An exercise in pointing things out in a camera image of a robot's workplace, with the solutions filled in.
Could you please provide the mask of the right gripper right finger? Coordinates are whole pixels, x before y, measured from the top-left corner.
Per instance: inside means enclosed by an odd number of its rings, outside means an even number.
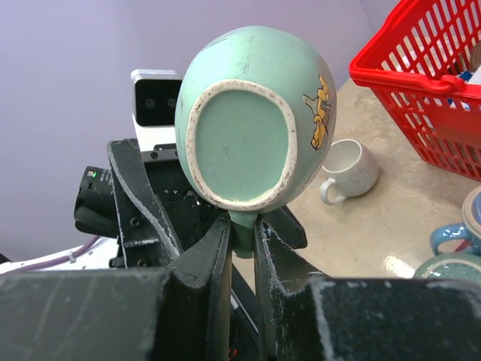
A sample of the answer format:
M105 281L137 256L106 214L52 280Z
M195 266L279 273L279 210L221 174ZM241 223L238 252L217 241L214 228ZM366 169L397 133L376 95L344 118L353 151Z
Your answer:
M480 288L460 280L329 278L255 228L262 360L478 360Z

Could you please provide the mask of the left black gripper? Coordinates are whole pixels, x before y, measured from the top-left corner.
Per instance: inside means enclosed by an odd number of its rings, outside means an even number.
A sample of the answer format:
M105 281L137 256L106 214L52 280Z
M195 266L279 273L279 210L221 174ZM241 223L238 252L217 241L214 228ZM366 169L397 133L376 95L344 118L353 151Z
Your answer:
M221 210L203 200L180 166L175 145L141 152L135 139L107 145L113 179L117 257L112 268L164 266L204 237ZM304 227L287 206L262 216L270 249L307 247Z

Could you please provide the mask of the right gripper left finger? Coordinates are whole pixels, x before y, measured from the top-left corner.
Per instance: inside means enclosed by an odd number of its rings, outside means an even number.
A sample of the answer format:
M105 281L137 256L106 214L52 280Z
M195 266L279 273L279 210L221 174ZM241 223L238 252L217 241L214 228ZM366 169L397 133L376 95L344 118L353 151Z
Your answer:
M165 267L1 279L3 360L226 360L231 223Z

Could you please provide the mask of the small green mug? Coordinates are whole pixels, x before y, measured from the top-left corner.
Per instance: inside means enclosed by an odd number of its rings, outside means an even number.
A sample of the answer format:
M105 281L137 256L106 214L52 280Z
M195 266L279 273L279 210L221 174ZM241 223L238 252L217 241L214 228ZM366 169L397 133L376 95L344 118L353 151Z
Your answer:
M336 107L320 53L278 29L231 30L190 63L175 110L180 165L203 199L228 212L240 258L253 256L258 216L296 199L319 172Z

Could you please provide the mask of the white speckled mug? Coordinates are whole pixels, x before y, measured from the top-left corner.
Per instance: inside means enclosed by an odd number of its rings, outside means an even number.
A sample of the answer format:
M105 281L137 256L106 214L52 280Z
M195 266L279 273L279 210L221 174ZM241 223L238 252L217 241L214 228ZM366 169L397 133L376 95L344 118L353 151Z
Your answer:
M380 167L366 146L347 138L331 145L322 172L326 180L320 187L320 198L326 205L336 205L367 193L377 182Z

